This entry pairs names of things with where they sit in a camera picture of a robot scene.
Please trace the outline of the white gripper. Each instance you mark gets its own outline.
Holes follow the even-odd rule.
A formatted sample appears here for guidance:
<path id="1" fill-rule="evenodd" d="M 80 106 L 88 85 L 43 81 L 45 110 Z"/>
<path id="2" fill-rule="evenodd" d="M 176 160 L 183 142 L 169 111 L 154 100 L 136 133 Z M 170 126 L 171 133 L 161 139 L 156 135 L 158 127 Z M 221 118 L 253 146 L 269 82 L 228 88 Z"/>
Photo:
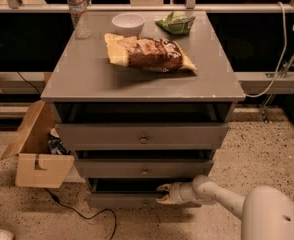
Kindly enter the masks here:
<path id="1" fill-rule="evenodd" d="M 156 188 L 158 192 L 169 192 L 156 201 L 163 205 L 184 204 L 195 202 L 197 195 L 193 189 L 191 182 L 175 182 L 172 184 L 163 184 Z"/>

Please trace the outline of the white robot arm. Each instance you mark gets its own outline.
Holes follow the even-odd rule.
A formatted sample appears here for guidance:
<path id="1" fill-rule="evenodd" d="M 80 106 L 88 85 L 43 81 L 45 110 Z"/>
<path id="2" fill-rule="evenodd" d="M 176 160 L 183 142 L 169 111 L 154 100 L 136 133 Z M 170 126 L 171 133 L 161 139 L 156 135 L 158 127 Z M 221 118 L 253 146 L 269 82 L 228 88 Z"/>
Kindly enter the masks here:
<path id="1" fill-rule="evenodd" d="M 294 202 L 273 187 L 259 186 L 241 196 L 199 175 L 157 190 L 166 192 L 160 204 L 219 203 L 241 221 L 241 240 L 294 240 Z"/>

